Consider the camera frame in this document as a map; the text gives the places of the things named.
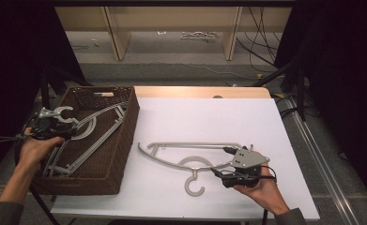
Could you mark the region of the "beige wooden shelf unit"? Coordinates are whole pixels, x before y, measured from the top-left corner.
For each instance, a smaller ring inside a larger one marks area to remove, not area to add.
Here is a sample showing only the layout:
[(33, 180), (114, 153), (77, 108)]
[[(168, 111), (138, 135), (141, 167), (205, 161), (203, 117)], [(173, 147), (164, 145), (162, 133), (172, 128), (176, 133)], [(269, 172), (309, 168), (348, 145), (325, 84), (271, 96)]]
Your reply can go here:
[(133, 32), (220, 32), (225, 59), (233, 59), (239, 32), (283, 32), (289, 7), (57, 7), (67, 31), (104, 31), (115, 59), (124, 58)]

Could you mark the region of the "aluminium floor rail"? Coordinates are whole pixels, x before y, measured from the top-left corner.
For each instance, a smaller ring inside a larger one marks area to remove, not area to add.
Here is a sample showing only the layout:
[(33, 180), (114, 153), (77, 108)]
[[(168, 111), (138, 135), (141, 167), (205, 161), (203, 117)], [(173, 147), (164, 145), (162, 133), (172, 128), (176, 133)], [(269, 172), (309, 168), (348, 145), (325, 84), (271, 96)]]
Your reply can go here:
[(367, 225), (367, 188), (321, 117), (311, 109), (302, 120), (288, 97), (278, 102), (283, 124), (320, 219), (311, 225)]

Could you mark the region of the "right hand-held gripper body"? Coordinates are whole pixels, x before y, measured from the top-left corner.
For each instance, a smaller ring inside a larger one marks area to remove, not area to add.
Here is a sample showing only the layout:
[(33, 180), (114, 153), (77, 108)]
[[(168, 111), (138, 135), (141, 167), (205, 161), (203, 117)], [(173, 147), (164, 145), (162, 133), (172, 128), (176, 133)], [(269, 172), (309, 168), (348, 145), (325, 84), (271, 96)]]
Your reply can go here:
[(232, 188), (235, 185), (254, 188), (262, 178), (261, 166), (269, 162), (269, 158), (246, 148), (238, 149), (233, 156), (230, 165), (235, 171), (225, 174), (227, 179), (222, 180), (222, 184), (226, 188)]

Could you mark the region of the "brown wicker basket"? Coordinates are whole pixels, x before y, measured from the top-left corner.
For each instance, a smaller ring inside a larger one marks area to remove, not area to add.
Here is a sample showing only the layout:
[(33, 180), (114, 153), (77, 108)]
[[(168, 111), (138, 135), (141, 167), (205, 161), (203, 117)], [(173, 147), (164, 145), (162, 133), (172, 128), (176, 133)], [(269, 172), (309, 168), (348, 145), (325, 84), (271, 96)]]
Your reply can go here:
[[(120, 190), (125, 166), (133, 142), (140, 106), (132, 86), (117, 87), (71, 87), (63, 96), (60, 106), (70, 106), (72, 111), (63, 111), (63, 118), (76, 118), (81, 121), (88, 115), (117, 103), (127, 102), (122, 125), (93, 153), (89, 159), (69, 177), (43, 177), (42, 173), (50, 157), (45, 160), (42, 171), (33, 181), (35, 190), (49, 195), (112, 195)], [(117, 115), (114, 110), (102, 113), (97, 118), (94, 131), (85, 139), (69, 141), (57, 162), (66, 167), (74, 162), (114, 123)], [(87, 128), (84, 125), (76, 130), (76, 135)]]

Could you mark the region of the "grey plastic clothes hanger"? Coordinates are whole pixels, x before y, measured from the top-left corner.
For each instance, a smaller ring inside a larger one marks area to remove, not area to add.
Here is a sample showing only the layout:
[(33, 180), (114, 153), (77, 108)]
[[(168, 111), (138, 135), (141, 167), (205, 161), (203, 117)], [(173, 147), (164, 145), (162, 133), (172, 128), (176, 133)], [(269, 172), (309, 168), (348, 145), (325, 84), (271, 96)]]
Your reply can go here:
[(57, 165), (58, 160), (60, 159), (61, 154), (63, 153), (64, 149), (69, 144), (69, 141), (65, 141), (60, 147), (55, 147), (52, 151), (44, 171), (42, 173), (43, 177), (52, 177), (55, 173), (59, 177), (69, 177), (71, 176), (77, 169), (79, 169), (88, 159), (89, 157), (95, 153), (102, 144), (122, 125), (124, 116), (125, 116), (125, 109), (128, 107), (127, 102), (117, 103), (115, 105), (106, 107), (100, 111), (94, 112), (88, 115), (83, 120), (79, 121), (76, 118), (63, 118), (62, 112), (63, 111), (72, 111), (73, 108), (70, 106), (61, 106), (57, 107), (53, 111), (42, 109), (39, 113), (40, 118), (55, 118), (59, 122), (65, 124), (72, 124), (72, 127), (76, 130), (79, 130), (84, 125), (87, 125), (87, 128), (84, 132), (79, 135), (72, 135), (72, 141), (79, 141), (87, 138), (95, 129), (97, 124), (97, 118), (105, 112), (110, 110), (114, 110), (117, 118), (115, 123), (100, 137), (98, 138), (86, 151), (84, 151), (74, 162), (68, 164), (66, 167), (60, 167)]
[(147, 150), (145, 150), (141, 145), (138, 145), (138, 149), (144, 155), (152, 158), (153, 160), (158, 161), (159, 163), (166, 165), (168, 167), (176, 168), (184, 171), (191, 171), (191, 176), (185, 181), (185, 191), (192, 197), (201, 196), (205, 192), (204, 187), (200, 187), (198, 191), (192, 191), (190, 188), (190, 184), (193, 181), (196, 181), (198, 178), (198, 173), (202, 171), (210, 171), (211, 168), (216, 169), (223, 174), (233, 173), (235, 169), (230, 165), (232, 159), (230, 161), (224, 162), (222, 164), (212, 164), (205, 157), (200, 156), (188, 156), (181, 159), (178, 163), (174, 163), (168, 161), (166, 159), (162, 159), (157, 157), (157, 152), (161, 148), (190, 148), (190, 149), (216, 149), (223, 150), (224, 147), (234, 147), (236, 149), (246, 148), (246, 146), (242, 146), (238, 143), (232, 142), (153, 142), (147, 146)]

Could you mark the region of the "person's right hand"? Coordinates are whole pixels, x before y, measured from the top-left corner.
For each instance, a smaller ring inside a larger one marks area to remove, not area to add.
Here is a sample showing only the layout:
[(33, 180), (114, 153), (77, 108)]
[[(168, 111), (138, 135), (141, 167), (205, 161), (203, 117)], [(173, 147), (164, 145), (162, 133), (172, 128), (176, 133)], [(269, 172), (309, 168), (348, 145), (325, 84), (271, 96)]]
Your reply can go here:
[(255, 187), (235, 185), (234, 189), (250, 197), (274, 216), (290, 211), (274, 179), (261, 179)]

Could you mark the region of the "black metal stand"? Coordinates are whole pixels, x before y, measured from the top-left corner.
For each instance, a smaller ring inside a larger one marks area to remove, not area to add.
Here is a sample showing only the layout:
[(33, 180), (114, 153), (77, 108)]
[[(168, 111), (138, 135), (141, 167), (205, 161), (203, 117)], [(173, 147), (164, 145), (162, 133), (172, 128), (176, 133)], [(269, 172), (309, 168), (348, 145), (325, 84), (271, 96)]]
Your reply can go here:
[(67, 91), (66, 81), (77, 83), (81, 86), (91, 86), (83, 76), (79, 77), (60, 67), (43, 66), (40, 76), (40, 93), (42, 106), (50, 109), (49, 88), (52, 88), (57, 95), (63, 96)]
[(291, 62), (285, 66), (272, 72), (270, 75), (266, 76), (262, 80), (251, 84), (251, 87), (261, 87), (267, 84), (279, 76), (284, 76), (280, 88), (283, 92), (291, 92), (293, 89), (297, 90), (297, 111), (299, 117), (305, 121), (304, 112), (304, 69), (301, 67), (301, 62), (299, 59), (293, 59)]

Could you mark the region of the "white hangers on floor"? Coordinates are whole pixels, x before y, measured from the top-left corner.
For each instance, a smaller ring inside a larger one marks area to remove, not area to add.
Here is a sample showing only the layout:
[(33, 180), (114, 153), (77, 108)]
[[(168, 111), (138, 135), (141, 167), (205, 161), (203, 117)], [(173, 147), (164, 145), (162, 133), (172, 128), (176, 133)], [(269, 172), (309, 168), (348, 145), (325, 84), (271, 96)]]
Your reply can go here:
[(215, 32), (183, 32), (181, 35), (181, 39), (195, 39), (195, 40), (203, 40), (205, 42), (209, 42), (217, 38), (218, 35)]

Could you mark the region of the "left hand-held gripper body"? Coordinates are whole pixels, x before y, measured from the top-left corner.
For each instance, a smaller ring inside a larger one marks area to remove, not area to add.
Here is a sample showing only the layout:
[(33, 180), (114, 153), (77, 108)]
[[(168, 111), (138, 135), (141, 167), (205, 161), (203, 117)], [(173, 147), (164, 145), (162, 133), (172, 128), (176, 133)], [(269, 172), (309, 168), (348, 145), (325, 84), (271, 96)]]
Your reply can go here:
[(60, 112), (55, 112), (43, 107), (34, 116), (31, 133), (36, 140), (44, 141), (54, 137), (61, 137), (61, 127), (59, 126)]

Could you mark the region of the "person's left hand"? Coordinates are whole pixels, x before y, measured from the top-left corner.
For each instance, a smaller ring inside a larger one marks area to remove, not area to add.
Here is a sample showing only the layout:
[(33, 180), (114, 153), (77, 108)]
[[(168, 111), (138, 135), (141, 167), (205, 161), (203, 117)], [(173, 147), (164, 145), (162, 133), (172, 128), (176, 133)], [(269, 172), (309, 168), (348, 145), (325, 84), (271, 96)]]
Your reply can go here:
[(39, 141), (31, 137), (25, 138), (21, 147), (20, 160), (17, 168), (26, 172), (35, 173), (40, 169), (40, 162), (53, 148), (62, 144), (64, 141), (63, 138), (58, 136), (45, 141)]

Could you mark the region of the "white table sheet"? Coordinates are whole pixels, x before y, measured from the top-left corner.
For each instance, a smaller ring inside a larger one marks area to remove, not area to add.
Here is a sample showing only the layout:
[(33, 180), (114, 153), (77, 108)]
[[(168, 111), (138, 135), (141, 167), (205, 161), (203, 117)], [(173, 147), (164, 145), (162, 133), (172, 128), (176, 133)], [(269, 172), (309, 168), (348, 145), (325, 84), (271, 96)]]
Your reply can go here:
[(319, 214), (298, 165), (283, 121), (271, 98), (142, 97), (134, 141), (118, 194), (60, 196), (53, 213), (108, 218), (251, 220), (263, 216), (250, 198), (222, 185), (212, 172), (199, 172), (190, 196), (190, 172), (176, 164), (201, 156), (212, 164), (231, 155), (221, 149), (183, 149), (181, 143), (239, 143), (270, 159), (287, 204), (308, 220)]

